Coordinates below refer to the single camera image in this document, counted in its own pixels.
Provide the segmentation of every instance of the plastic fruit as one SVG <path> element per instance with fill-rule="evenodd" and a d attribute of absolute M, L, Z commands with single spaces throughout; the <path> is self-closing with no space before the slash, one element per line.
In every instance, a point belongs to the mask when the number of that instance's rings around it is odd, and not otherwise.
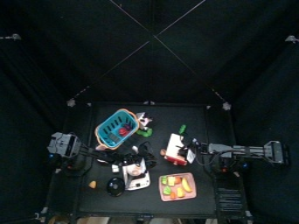
<path fill-rule="evenodd" d="M 88 184 L 88 186 L 91 187 L 91 188 L 96 188 L 96 186 L 98 186 L 98 182 L 94 180 L 94 181 L 91 181 L 90 182 L 90 184 Z"/>
<path fill-rule="evenodd" d="M 171 192 L 171 200 L 175 200 L 175 199 L 176 199 L 175 192 Z"/>
<path fill-rule="evenodd" d="M 163 185 L 167 185 L 167 177 L 166 176 L 162 176 L 162 183 L 163 183 Z"/>
<path fill-rule="evenodd" d="M 167 182 L 168 182 L 168 186 L 174 186 L 175 177 L 174 176 L 170 176 L 168 179 L 167 179 Z"/>
<path fill-rule="evenodd" d="M 178 189 L 176 189 L 176 195 L 179 198 L 184 197 L 184 190 L 180 187 L 178 187 Z"/>
<path fill-rule="evenodd" d="M 182 187 L 187 193 L 192 191 L 187 178 L 182 178 Z"/>
<path fill-rule="evenodd" d="M 182 181 L 182 177 L 175 177 L 175 184 L 178 185 L 178 184 L 180 184 L 183 181 Z"/>
<path fill-rule="evenodd" d="M 166 195 L 171 195 L 171 192 L 172 192 L 172 188 L 170 186 L 167 186 L 164 189 L 163 189 L 163 194 Z"/>

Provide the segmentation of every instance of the black backdrop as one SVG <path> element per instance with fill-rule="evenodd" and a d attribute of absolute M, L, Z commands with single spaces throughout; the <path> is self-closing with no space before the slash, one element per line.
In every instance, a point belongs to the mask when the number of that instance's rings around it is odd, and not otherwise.
<path fill-rule="evenodd" d="M 228 101 L 238 143 L 280 140 L 293 152 L 287 169 L 254 166 L 247 189 L 255 214 L 299 221 L 299 49 L 286 42 L 298 33 L 298 10 L 295 0 L 2 1 L 0 37 L 23 38 L 0 39 L 2 219 L 43 208 L 44 145 L 75 97 Z"/>

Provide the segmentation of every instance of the blue basket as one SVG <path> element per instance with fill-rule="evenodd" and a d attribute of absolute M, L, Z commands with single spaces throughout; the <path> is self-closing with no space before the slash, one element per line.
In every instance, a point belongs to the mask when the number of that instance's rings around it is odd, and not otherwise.
<path fill-rule="evenodd" d="M 96 127 L 96 137 L 99 150 L 110 148 L 115 150 L 120 144 L 135 134 L 139 129 L 136 115 L 122 108 L 116 113 Z"/>

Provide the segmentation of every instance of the black tabletop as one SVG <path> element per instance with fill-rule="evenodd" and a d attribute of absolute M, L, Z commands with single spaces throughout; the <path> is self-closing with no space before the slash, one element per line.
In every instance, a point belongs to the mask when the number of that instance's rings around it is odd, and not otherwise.
<path fill-rule="evenodd" d="M 96 159 L 91 159 L 88 161 L 90 169 L 80 177 L 78 203 L 72 209 L 76 210 L 78 214 L 99 216 L 151 214 L 155 217 L 215 217 L 212 180 L 203 166 L 196 160 L 192 164 L 174 165 L 160 156 L 160 149 L 167 148 L 171 134 L 179 133 L 183 124 L 187 125 L 187 137 L 196 138 L 203 143 L 214 141 L 219 144 L 234 144 L 228 112 L 220 107 L 199 105 L 94 104 L 88 113 L 86 108 L 83 109 L 84 113 L 79 109 L 70 112 L 66 131 L 78 133 L 83 139 L 82 142 L 86 140 L 87 145 L 95 148 L 98 145 L 95 128 L 119 109 L 127 109 L 135 114 L 147 112 L 154 118 L 148 124 L 148 127 L 154 129 L 154 134 L 150 137 L 143 137 L 135 133 L 116 149 L 119 153 L 128 153 L 132 146 L 139 146 L 144 142 L 150 143 L 150 150 L 158 159 L 156 166 L 150 169 L 151 185 L 135 191 L 124 191 L 119 197 L 111 197 L 107 193 L 107 182 L 114 177 L 124 177 L 122 167 L 120 173 L 115 174 L 111 166 L 104 166 Z M 159 191 L 159 177 L 186 172 L 191 172 L 194 176 L 196 197 L 163 201 Z M 98 181 L 96 189 L 90 188 L 90 182 L 94 180 Z"/>

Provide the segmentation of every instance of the plate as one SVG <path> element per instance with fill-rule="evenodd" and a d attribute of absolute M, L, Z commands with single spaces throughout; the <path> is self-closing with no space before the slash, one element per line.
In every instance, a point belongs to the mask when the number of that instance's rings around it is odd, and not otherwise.
<path fill-rule="evenodd" d="M 190 183 L 190 186 L 191 186 L 191 189 L 192 191 L 191 192 L 186 192 L 184 191 L 184 197 L 179 198 L 176 197 L 175 199 L 171 199 L 171 195 L 166 195 L 164 194 L 164 188 L 168 186 L 168 185 L 164 185 L 163 184 L 163 177 L 180 177 L 180 178 L 187 178 L 187 181 Z M 179 187 L 182 187 L 183 189 L 183 184 L 176 184 L 174 186 L 170 186 L 171 189 L 172 189 L 172 192 L 175 192 L 176 194 L 176 189 Z M 162 200 L 163 201 L 176 201 L 176 200 L 187 200 L 187 199 L 192 199 L 196 197 L 196 185 L 195 185 L 195 182 L 194 182 L 194 177 L 192 177 L 192 174 L 190 172 L 186 172 L 186 173 L 175 173 L 175 174 L 168 174 L 168 175 L 163 175 L 160 176 L 159 178 L 159 190 L 160 190 L 160 195 L 162 195 Z"/>

